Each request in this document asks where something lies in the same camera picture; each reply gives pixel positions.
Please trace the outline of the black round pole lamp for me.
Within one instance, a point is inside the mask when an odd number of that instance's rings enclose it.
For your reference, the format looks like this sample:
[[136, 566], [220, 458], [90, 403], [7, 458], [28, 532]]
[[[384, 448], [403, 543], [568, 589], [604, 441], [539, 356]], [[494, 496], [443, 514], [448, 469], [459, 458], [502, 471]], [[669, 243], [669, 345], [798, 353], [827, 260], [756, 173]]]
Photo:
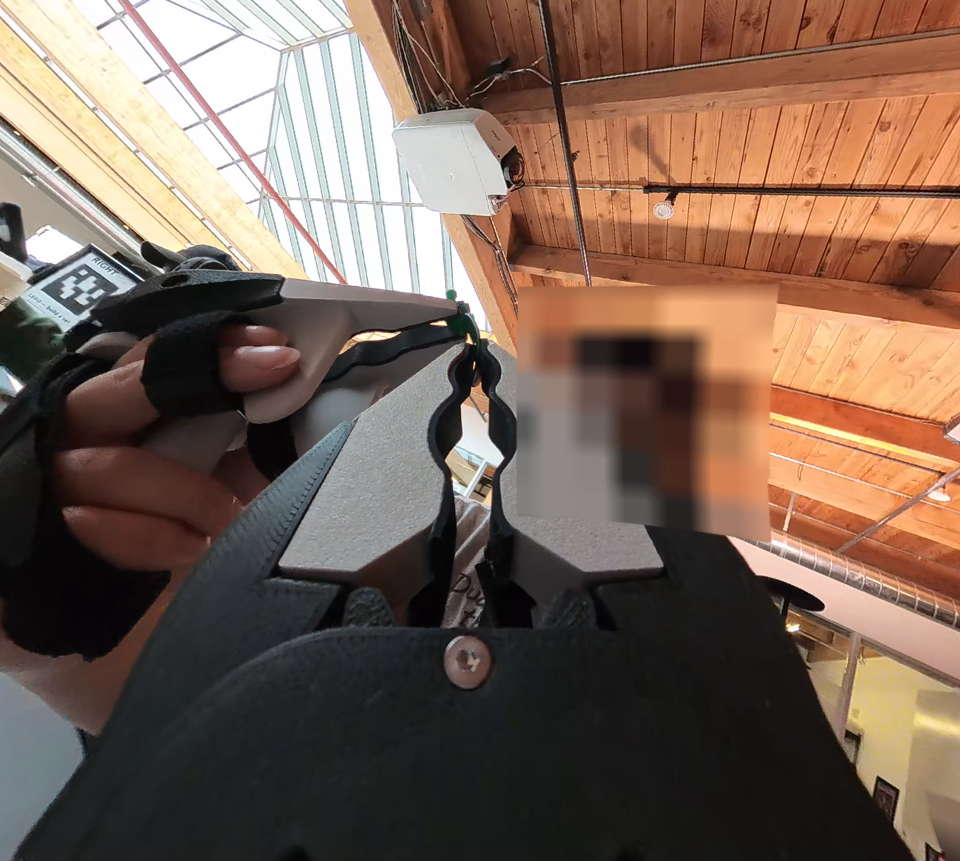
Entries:
[[762, 575], [757, 575], [756, 578], [762, 583], [765, 591], [778, 601], [782, 619], [787, 618], [791, 609], [810, 614], [820, 614], [825, 609], [824, 602], [814, 594], [786, 580]]

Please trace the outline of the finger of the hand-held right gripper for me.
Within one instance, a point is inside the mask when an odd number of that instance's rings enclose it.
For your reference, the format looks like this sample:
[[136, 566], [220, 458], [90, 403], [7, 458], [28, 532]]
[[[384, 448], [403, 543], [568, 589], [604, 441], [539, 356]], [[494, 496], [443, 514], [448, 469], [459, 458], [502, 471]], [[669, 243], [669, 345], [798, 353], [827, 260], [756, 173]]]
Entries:
[[410, 328], [390, 339], [361, 341], [340, 354], [305, 405], [289, 417], [294, 460], [342, 423], [424, 369], [462, 336], [452, 328]]
[[354, 335], [400, 331], [460, 313], [457, 301], [435, 296], [285, 279], [278, 303], [247, 310], [245, 316], [287, 337], [300, 353], [297, 373], [278, 387], [246, 394], [246, 420], [275, 423], [303, 408]]

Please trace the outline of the person's right hand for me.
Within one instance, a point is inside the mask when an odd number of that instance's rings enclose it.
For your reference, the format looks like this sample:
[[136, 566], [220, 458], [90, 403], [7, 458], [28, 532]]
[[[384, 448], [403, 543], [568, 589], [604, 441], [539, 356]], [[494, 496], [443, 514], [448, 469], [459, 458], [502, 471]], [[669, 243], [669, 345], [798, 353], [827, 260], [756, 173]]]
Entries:
[[141, 383], [153, 336], [67, 397], [55, 443], [54, 502], [94, 555], [124, 570], [188, 573], [268, 486], [246, 447], [211, 474], [139, 446], [159, 414]]

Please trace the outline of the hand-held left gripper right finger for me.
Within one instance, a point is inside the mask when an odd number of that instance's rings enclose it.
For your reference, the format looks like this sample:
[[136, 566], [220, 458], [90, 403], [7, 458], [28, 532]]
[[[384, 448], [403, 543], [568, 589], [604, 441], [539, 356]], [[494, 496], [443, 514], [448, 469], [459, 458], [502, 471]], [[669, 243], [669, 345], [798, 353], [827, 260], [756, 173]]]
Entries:
[[536, 623], [564, 591], [661, 576], [664, 563], [641, 525], [520, 512], [517, 361], [483, 341], [477, 367], [488, 400], [488, 435], [502, 455], [491, 489], [488, 540], [476, 573], [482, 623]]

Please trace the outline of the black lighting track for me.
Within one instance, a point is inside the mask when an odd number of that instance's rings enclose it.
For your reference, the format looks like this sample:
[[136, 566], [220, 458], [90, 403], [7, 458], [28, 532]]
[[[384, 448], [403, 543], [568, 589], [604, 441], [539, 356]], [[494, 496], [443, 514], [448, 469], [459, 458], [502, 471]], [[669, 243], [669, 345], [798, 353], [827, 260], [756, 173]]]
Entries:
[[837, 197], [959, 200], [958, 186], [823, 186], [823, 185], [740, 185], [648, 183], [641, 186], [647, 195], [731, 195], [756, 197]]

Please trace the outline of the corrugated metal air duct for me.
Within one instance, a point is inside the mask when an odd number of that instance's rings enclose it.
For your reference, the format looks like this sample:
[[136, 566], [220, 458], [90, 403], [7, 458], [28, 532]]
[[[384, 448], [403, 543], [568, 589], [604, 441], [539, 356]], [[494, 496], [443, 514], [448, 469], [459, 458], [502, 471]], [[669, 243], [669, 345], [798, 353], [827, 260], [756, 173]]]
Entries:
[[918, 583], [806, 541], [774, 533], [750, 544], [791, 564], [959, 631], [959, 602]]

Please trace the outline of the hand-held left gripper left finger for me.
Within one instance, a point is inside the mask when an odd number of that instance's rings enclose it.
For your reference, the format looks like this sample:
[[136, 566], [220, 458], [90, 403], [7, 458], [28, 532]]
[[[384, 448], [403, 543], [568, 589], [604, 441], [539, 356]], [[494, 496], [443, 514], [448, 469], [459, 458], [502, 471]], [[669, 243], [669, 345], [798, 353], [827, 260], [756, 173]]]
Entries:
[[359, 413], [277, 568], [283, 577], [380, 591], [398, 621], [440, 625], [455, 551], [450, 450], [476, 344], [442, 344]]

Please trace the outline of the black ceiling pipe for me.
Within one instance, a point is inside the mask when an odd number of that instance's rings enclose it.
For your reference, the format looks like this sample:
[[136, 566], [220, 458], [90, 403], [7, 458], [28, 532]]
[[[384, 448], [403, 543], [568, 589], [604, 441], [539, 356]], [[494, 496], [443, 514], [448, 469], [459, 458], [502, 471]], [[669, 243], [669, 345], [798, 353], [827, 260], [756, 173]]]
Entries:
[[584, 284], [593, 286], [593, 277], [586, 243], [586, 232], [579, 195], [577, 177], [574, 167], [573, 151], [570, 144], [570, 130], [567, 119], [566, 105], [563, 96], [560, 62], [557, 52], [555, 28], [549, 0], [536, 0], [540, 24], [542, 28], [546, 62], [549, 72], [549, 83], [553, 98], [553, 106], [558, 125], [558, 135], [561, 147], [563, 165], [566, 171], [567, 184], [570, 194], [573, 223], [579, 252], [581, 255]]

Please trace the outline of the grey printed shirt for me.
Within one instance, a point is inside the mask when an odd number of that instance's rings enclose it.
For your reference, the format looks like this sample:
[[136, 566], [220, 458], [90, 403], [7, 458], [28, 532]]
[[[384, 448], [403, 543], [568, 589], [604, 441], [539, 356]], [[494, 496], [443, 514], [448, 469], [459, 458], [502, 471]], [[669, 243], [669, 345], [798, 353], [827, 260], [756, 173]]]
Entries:
[[456, 517], [452, 576], [441, 627], [468, 629], [479, 624], [485, 596], [476, 567], [490, 539], [491, 507], [461, 495], [454, 497]]

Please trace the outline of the white ceiling projector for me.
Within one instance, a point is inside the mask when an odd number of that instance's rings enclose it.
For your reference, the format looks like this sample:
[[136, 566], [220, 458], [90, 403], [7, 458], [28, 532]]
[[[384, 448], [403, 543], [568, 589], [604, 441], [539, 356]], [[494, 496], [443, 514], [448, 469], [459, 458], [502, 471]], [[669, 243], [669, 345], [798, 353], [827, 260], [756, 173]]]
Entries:
[[424, 205], [438, 213], [492, 217], [522, 187], [517, 144], [484, 109], [416, 115], [400, 122], [391, 138]]

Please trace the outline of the green lego piece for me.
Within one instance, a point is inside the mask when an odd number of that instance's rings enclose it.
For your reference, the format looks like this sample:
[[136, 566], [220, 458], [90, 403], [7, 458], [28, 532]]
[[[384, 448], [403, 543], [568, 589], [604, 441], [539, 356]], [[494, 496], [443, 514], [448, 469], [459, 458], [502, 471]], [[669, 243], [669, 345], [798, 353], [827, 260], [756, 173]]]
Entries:
[[457, 312], [444, 320], [446, 326], [458, 336], [467, 339], [479, 351], [482, 340], [481, 333], [470, 304], [464, 300], [459, 300], [457, 291], [453, 288], [447, 289], [445, 296], [457, 307]]

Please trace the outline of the red ceiling pipe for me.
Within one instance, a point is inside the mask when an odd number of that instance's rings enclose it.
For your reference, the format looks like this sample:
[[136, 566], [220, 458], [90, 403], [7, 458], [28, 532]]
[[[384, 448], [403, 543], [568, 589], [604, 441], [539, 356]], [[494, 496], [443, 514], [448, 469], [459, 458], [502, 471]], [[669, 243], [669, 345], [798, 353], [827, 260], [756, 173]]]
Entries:
[[180, 81], [184, 89], [193, 98], [197, 106], [207, 117], [208, 121], [212, 123], [214, 128], [220, 133], [220, 135], [222, 135], [222, 138], [226, 144], [233, 149], [237, 157], [246, 165], [246, 168], [258, 181], [258, 183], [260, 183], [261, 188], [266, 192], [268, 197], [282, 211], [287, 221], [294, 227], [296, 232], [302, 236], [304, 242], [311, 248], [314, 255], [316, 255], [319, 264], [321, 264], [325, 269], [329, 270], [330, 274], [340, 284], [347, 284], [347, 279], [344, 278], [330, 257], [323, 251], [320, 244], [316, 241], [308, 228], [304, 226], [298, 217], [293, 213], [285, 198], [278, 192], [274, 185], [270, 183], [264, 172], [259, 170], [257, 163], [246, 152], [246, 149], [237, 141], [231, 131], [223, 123], [220, 115], [209, 104], [199, 88], [186, 74], [184, 68], [180, 65], [180, 63], [177, 62], [174, 55], [167, 50], [166, 46], [162, 42], [162, 39], [156, 35], [138, 9], [135, 7], [134, 3], [130, 0], [117, 1], [126, 16], [131, 19], [136, 27], [138, 27], [140, 33], [145, 39], [147, 39], [153, 49], [157, 52], [162, 61], [165, 63], [166, 67], [169, 68], [171, 73]]

